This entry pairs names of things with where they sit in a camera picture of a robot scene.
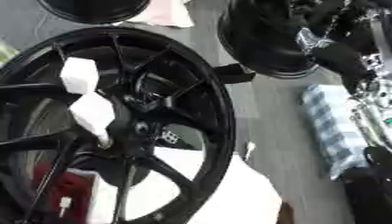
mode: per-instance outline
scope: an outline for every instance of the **floor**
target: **floor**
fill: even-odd
[[[196,26],[170,29],[137,25],[163,33],[193,48],[213,66],[234,62],[216,38],[216,21],[229,0],[193,0],[189,3]],[[25,50],[62,32],[86,27],[56,18],[37,1],[0,0],[0,38]],[[258,75],[251,83],[229,85],[236,110],[237,150],[247,141],[257,149],[252,166],[268,176],[283,198],[292,204],[297,224],[354,223],[340,183],[327,177],[312,129],[299,105],[311,83],[337,83],[335,74],[319,69],[301,80],[276,80]]]

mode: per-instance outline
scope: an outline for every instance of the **white foam block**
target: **white foam block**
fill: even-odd
[[[66,60],[60,73],[66,91],[80,95],[94,92],[99,77],[95,61],[72,57]]]
[[[115,120],[113,104],[96,92],[84,94],[69,108],[75,121],[94,135],[107,135],[106,128]]]

